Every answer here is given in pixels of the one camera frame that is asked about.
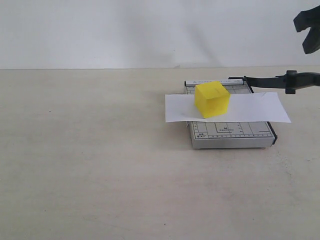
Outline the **black cutter blade arm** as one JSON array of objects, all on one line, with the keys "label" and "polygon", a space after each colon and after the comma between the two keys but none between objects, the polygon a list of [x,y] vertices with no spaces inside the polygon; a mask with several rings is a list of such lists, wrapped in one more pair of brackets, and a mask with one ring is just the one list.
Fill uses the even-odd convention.
[{"label": "black cutter blade arm", "polygon": [[316,72],[297,72],[287,70],[284,75],[258,78],[244,76],[243,80],[251,87],[268,89],[285,89],[286,94],[295,94],[296,90],[320,86],[320,74]]}]

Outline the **white paper sheet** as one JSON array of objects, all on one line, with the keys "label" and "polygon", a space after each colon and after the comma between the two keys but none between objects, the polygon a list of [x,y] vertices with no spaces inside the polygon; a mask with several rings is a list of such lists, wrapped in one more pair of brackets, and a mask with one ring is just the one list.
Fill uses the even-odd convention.
[{"label": "white paper sheet", "polygon": [[194,104],[193,94],[165,95],[165,121],[172,122],[278,122],[291,120],[276,92],[232,94],[225,114],[205,118]]}]

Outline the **yellow foam cube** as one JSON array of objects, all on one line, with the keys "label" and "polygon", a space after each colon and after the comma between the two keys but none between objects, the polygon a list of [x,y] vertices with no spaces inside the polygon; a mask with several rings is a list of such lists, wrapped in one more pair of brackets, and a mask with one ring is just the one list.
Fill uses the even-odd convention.
[{"label": "yellow foam cube", "polygon": [[212,118],[227,113],[230,96],[220,81],[205,82],[194,88],[194,105],[203,118]]}]

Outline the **grey paper cutter base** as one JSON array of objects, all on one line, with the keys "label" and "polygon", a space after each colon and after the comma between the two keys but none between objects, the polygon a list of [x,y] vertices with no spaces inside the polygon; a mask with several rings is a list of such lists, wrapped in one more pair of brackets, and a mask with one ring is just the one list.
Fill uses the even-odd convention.
[{"label": "grey paper cutter base", "polygon": [[[219,80],[231,94],[254,91],[241,77]],[[184,93],[194,94],[195,86],[213,80],[184,81]],[[269,148],[278,139],[270,122],[196,122],[186,125],[194,149]]]}]

